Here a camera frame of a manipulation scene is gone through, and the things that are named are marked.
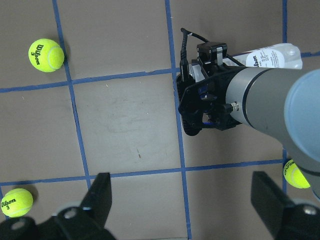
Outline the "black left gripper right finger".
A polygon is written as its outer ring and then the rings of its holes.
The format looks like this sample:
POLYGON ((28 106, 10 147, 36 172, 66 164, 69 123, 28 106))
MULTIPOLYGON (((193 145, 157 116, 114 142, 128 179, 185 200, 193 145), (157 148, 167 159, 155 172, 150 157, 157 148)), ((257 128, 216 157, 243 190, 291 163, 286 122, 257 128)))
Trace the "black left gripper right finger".
POLYGON ((264 171, 252 174, 250 200, 270 234, 278 235, 294 202, 264 171))

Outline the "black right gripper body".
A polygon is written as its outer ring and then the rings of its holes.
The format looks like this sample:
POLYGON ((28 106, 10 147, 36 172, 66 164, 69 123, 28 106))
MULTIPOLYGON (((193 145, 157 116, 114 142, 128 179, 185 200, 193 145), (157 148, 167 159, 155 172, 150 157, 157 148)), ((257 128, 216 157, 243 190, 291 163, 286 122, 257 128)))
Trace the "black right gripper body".
MULTIPOLYGON (((184 42, 181 46, 180 59, 184 42)), ((236 75, 222 75, 200 82, 183 81, 176 77, 183 130, 188 136, 197 135, 202 129, 228 130, 240 125, 231 113, 239 109, 237 103, 227 102, 227 88, 236 75)))

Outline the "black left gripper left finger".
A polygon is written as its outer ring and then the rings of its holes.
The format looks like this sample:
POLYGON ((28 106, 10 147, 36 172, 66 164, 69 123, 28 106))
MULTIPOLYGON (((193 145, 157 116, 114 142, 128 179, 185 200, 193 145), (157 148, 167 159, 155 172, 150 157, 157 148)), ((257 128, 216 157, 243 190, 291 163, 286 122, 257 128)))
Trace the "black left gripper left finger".
POLYGON ((104 228, 112 207, 112 186, 109 172, 99 173, 79 207, 104 228))

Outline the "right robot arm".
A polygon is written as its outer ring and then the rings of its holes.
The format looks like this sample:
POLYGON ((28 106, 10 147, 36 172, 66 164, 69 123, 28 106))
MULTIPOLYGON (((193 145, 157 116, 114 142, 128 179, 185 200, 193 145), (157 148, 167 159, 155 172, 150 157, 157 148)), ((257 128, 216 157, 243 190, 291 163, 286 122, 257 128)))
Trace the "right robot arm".
POLYGON ((183 43, 176 85, 187 135, 247 125, 277 139, 320 195, 320 72, 302 68, 296 46, 280 43, 230 58, 225 43, 205 42, 189 63, 183 43))

